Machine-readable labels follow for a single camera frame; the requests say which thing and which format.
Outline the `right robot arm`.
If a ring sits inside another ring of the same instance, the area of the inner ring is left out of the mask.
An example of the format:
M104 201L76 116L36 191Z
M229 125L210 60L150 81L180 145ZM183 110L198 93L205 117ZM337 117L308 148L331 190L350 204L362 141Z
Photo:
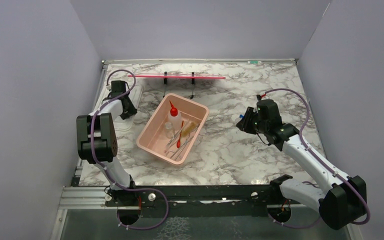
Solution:
M314 150L301 131L282 121L278 105L272 99L263 99L256 107L248 107L236 127L248 134L265 136L269 145L291 157L317 184L312 187L283 175L270 182L268 196L272 202L295 200L318 212L324 223L334 230L357 224L363 216L370 219L366 182L358 175L350 177Z

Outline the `pink plastic bin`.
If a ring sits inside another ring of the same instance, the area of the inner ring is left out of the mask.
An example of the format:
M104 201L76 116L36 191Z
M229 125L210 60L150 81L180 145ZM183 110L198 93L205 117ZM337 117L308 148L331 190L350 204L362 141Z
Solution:
M172 165L186 160L209 115L209 108L177 94L166 94L136 140L137 146Z

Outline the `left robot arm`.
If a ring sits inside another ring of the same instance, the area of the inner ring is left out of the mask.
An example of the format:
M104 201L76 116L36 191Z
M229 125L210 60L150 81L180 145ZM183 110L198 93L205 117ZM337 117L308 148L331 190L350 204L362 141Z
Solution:
M76 118L76 141L79 158L95 165L105 175L112 192L124 205L137 200L135 183L118 160L118 143L114 120L127 120L137 113L129 98L128 84L122 80L111 83L109 98L98 110Z

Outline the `metal crucible tongs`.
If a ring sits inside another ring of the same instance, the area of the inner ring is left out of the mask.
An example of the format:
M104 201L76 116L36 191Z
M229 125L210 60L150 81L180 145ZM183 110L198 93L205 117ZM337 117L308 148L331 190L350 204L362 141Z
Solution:
M166 150L166 147L164 149L164 156L165 157L168 157L169 159L172 159L172 160L176 160L178 158L182 158L180 157L180 153L183 151L183 149L187 146L187 144L192 140L192 133L196 132L199 128L201 124L200 123L197 123L197 127L187 136L187 137L181 137L181 144L180 144L180 148L177 148L176 147L176 143L173 143L172 146Z

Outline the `wash bottle red cap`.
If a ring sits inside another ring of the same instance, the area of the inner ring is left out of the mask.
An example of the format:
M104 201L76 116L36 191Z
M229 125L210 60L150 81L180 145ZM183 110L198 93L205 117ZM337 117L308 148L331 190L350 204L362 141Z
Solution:
M182 116L179 110L174 106L174 104L169 101L170 111L168 113L168 121L172 124L173 129L178 131L182 127Z

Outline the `metal tweezers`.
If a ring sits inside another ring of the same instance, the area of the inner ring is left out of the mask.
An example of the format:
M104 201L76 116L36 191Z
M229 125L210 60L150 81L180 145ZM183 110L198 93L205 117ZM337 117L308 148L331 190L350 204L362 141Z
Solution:
M182 129L179 129L177 132L174 133L173 137L169 140L169 142L165 146L166 151L173 145L173 143L175 143L178 140L179 135L181 133L182 133Z

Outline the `small glass jar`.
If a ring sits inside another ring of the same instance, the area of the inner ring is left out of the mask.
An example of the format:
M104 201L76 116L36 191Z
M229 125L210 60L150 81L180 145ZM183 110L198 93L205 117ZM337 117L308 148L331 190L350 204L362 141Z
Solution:
M174 126L170 121L167 121L164 124L164 133L168 139L171 139L173 137L173 135L175 134Z

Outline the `bristle tube brush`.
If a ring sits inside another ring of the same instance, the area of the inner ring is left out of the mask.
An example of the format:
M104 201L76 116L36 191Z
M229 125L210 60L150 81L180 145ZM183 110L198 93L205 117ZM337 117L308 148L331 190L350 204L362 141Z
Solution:
M187 137L197 126L198 126L198 124L194 121L188 122L188 124L183 127L182 132L181 132L181 136Z

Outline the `white bin lid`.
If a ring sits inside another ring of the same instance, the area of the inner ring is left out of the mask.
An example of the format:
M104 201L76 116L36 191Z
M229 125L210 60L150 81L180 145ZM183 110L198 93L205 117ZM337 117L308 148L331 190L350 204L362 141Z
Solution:
M136 85L133 90L129 94L129 98L133 103L133 106L137 109L140 103L140 100L142 98L144 87L142 85ZM114 127L116 131L123 131L127 132L131 129L134 122L134 115L130 116L127 119L122 119L120 116L118 116L114 120Z

